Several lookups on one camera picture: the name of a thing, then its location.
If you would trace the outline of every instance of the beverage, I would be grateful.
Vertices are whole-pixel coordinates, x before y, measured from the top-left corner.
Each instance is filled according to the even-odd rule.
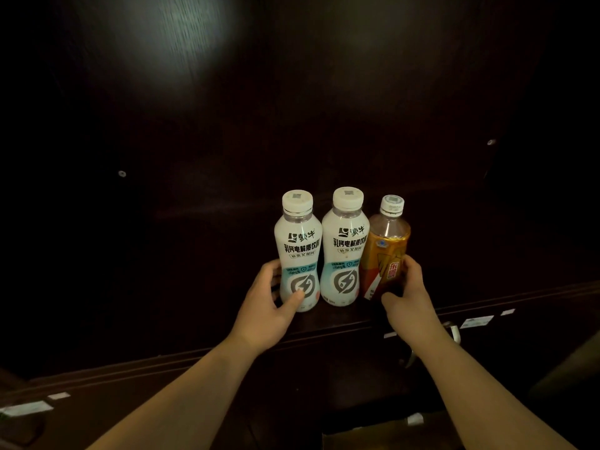
[[[275,225],[275,241],[281,260],[281,300],[286,302],[299,288],[304,301],[298,311],[308,311],[320,296],[317,259],[323,229],[313,215],[313,196],[302,189],[281,198],[283,215]]]
[[[361,210],[363,199],[360,189],[338,188],[333,208],[323,218],[321,292],[334,306],[347,306],[358,297],[358,264],[369,233],[369,220]]]
[[[410,237],[408,222],[400,218],[403,210],[404,199],[389,194],[381,200],[379,213],[369,218],[371,229],[359,269],[364,298],[381,298],[400,279]]]

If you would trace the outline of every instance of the person's left hand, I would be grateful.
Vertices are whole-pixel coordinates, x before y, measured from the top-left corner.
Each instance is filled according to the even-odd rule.
[[[298,290],[277,308],[275,300],[279,292],[271,292],[271,286],[281,282],[281,262],[271,260],[262,266],[246,294],[237,313],[231,338],[241,338],[249,344],[254,355],[272,348],[283,338],[296,310],[304,300],[304,292]]]

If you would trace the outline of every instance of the metal handle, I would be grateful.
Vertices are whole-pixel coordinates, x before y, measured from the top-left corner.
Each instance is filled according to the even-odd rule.
[[[450,329],[450,331],[452,332],[452,339],[454,340],[455,343],[460,344],[461,338],[460,338],[460,330],[458,330],[458,325],[456,325],[454,322],[444,322],[442,325],[444,326],[444,328]],[[411,350],[409,361],[405,364],[404,368],[410,368],[411,365],[413,363],[415,363],[416,359],[417,359],[417,356],[415,354],[415,351]]]

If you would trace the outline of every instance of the person's left arm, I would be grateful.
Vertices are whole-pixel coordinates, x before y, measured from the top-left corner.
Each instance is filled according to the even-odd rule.
[[[279,260],[264,264],[229,336],[88,450],[208,449],[252,362],[281,339],[304,299],[300,290],[277,308],[271,286],[280,281]]]

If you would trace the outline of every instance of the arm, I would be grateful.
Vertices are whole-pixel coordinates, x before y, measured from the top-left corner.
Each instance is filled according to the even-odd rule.
[[[277,308],[279,260],[266,263],[229,336],[188,371],[135,409],[88,450],[208,449],[254,359],[285,334],[304,292]]]
[[[433,309],[421,266],[406,256],[404,268],[404,296],[382,296],[387,318],[429,370],[464,447],[573,450],[450,338]]]

